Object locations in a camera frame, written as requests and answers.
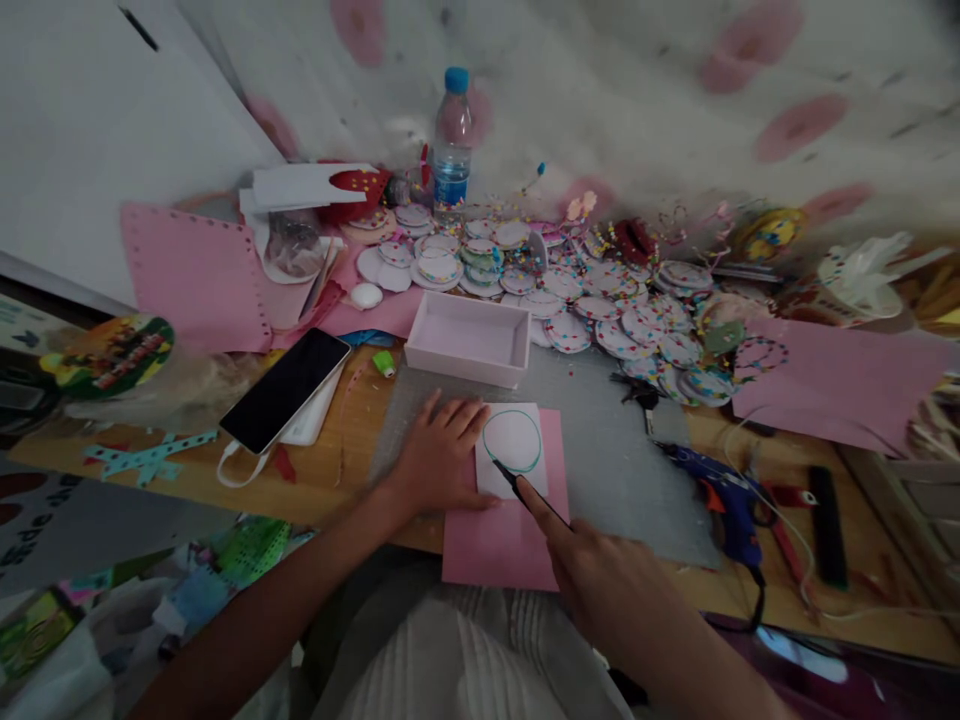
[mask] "hand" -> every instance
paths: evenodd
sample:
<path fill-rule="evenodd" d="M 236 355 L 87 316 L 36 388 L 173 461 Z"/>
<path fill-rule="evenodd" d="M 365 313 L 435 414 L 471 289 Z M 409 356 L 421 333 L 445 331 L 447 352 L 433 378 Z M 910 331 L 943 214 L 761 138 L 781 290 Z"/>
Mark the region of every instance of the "hand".
<path fill-rule="evenodd" d="M 440 391 L 435 390 L 424 403 L 384 484 L 397 491 L 411 517 L 499 505 L 499 498 L 478 494 L 462 479 L 470 451 L 490 418 L 490 408 L 480 399 L 455 399 L 432 417 L 439 400 Z"/>
<path fill-rule="evenodd" d="M 604 535 L 585 520 L 567 528 L 526 478 L 517 487 L 547 538 L 574 624 L 614 667 L 642 682 L 638 655 L 656 662 L 656 648 L 680 642 L 690 627 L 697 633 L 706 627 L 646 545 Z"/>

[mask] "pink polka dot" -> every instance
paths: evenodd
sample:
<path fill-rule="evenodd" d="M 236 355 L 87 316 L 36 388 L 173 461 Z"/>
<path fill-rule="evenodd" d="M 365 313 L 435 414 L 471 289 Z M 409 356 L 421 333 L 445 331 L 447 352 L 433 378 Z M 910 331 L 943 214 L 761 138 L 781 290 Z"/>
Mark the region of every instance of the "pink polka dot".
<path fill-rule="evenodd" d="M 478 147 L 493 129 L 493 103 L 490 96 L 471 80 L 467 90 L 467 102 L 470 103 L 470 115 L 473 118 L 473 134 L 470 137 L 471 147 Z"/>
<path fill-rule="evenodd" d="M 298 157 L 297 134 L 290 124 L 283 119 L 283 115 L 274 107 L 273 103 L 264 98 L 247 95 L 244 104 L 250 114 L 253 115 L 253 119 L 263 128 L 266 136 L 277 146 L 277 150 L 283 153 L 287 160 L 296 159 Z"/>
<path fill-rule="evenodd" d="M 850 215 L 875 193 L 873 185 L 860 182 L 817 195 L 803 206 L 803 211 L 810 219 L 808 226 L 817 227 L 838 217 Z"/>
<path fill-rule="evenodd" d="M 387 42 L 383 0 L 330 0 L 330 15 L 341 42 L 360 67 L 380 67 Z"/>
<path fill-rule="evenodd" d="M 742 90 L 760 70 L 780 61 L 802 27 L 800 0 L 759 0 L 720 36 L 700 70 L 703 89 L 716 94 Z"/>
<path fill-rule="evenodd" d="M 843 120 L 849 103 L 842 95 L 821 95 L 780 113 L 757 138 L 758 162 L 785 160 Z"/>
<path fill-rule="evenodd" d="M 561 217 L 566 215 L 567 206 L 578 197 L 583 197 L 587 190 L 593 190 L 597 196 L 597 204 L 590 213 L 590 222 L 595 222 L 608 213 L 617 202 L 617 194 L 607 183 L 598 175 L 586 175 L 574 180 L 567 191 L 563 194 L 560 202 L 557 203 L 557 212 Z"/>

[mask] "blue glue gun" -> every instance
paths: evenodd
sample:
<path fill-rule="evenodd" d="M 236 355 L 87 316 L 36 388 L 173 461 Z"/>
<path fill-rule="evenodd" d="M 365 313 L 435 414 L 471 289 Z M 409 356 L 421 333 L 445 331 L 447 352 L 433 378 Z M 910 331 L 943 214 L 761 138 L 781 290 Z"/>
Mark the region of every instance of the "blue glue gun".
<path fill-rule="evenodd" d="M 766 496 L 758 482 L 741 477 L 735 470 L 713 458 L 679 445 L 656 443 L 675 465 L 700 482 L 707 493 L 707 510 L 723 522 L 724 554 L 748 568 L 758 568 L 763 559 L 756 526 L 769 522 L 756 518 L 757 494 Z"/>

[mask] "white ball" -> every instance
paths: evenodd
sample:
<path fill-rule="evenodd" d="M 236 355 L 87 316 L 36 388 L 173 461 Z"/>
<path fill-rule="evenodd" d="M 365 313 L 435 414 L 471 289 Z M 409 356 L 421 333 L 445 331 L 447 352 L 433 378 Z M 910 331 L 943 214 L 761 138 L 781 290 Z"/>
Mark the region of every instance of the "white ball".
<path fill-rule="evenodd" d="M 360 283 L 350 291 L 350 299 L 361 310 L 370 310 L 383 300 L 383 290 L 373 283 Z"/>

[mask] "pink box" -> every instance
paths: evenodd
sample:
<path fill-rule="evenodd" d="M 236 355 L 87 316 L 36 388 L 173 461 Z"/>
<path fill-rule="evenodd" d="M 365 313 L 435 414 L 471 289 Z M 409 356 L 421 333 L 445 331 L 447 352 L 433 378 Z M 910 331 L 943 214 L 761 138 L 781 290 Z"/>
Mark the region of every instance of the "pink box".
<path fill-rule="evenodd" d="M 515 388 L 527 374 L 530 312 L 425 292 L 404 352 L 418 370 Z"/>

